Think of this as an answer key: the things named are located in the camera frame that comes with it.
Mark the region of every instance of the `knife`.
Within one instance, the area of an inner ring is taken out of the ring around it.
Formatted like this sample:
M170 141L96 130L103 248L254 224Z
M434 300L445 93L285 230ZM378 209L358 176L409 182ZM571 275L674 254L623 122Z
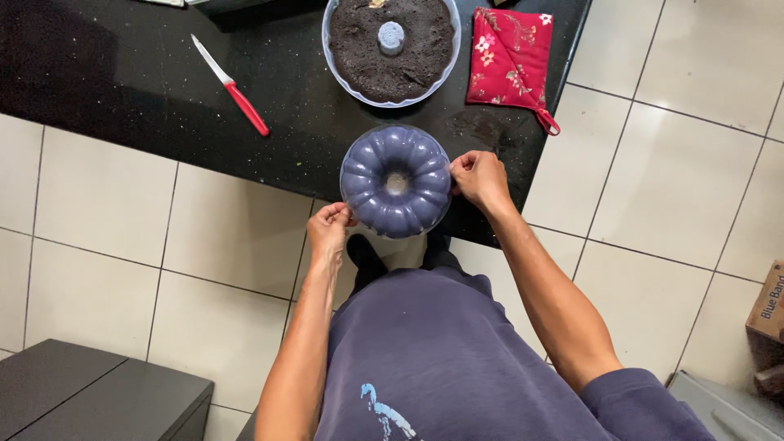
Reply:
M212 68L212 71L215 72L215 75L218 76L220 82L223 83L223 87L225 87L226 90L229 91L231 97L234 98L234 102L236 102L237 106L239 106L240 109L242 109L242 113L244 113L245 116L248 117L248 119L253 124L253 126L256 127L256 130L259 130L261 136L265 137L269 135L270 130L267 128L267 125L264 124L264 121L259 116L259 113L256 112L256 109L253 108L252 104L250 104L248 98L245 98L245 95L243 95L239 90L237 90L237 83L234 82L234 80L231 79L229 75L226 75L226 72L224 72L223 69L221 69L220 66L218 66L218 63L216 63L215 60L212 58L212 56L209 55L207 49L204 49L204 46L201 45L201 43L198 41L198 38L196 38L195 35L191 34L191 38L193 38L194 44L196 45L196 49L198 49L198 52L201 54L201 56L204 57L204 61L206 61L207 64L209 64L209 66Z

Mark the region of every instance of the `navy t-shirt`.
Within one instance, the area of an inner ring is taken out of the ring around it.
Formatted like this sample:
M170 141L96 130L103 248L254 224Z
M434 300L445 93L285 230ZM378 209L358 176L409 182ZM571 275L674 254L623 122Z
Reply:
M577 396L522 341L487 277L397 270L335 313L316 440L713 439L656 377Z

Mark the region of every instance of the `person's left hand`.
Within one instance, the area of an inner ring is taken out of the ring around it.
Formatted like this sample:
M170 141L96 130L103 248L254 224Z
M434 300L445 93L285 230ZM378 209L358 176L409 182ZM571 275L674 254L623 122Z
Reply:
M313 250L311 263L326 259L326 263L339 269L343 263L341 256L346 243L346 228L353 227L357 221L351 219L351 210L345 202L335 202L318 211L307 222L307 235Z

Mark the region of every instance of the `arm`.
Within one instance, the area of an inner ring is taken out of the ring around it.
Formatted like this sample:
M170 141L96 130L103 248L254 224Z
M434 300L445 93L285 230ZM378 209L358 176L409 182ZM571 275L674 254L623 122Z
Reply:
M289 330L267 376L256 412L256 441L313 439L327 374L332 297L346 227L354 226L343 202L307 222L313 254Z
M569 386L580 393L594 378L622 369L599 312L517 212L503 163L490 152L470 151L452 163L452 175L456 192L490 221L534 331Z

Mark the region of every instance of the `tile floor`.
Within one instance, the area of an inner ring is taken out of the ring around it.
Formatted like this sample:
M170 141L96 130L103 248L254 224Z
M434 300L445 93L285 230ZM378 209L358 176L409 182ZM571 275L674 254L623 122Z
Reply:
M782 22L780 0L593 1L523 215L661 380L751 388L743 323L784 258ZM206 439L234 439L324 202L4 115L0 133L0 359L55 337L211 378ZM376 245L391 267L423 250ZM501 252L452 250L544 357Z

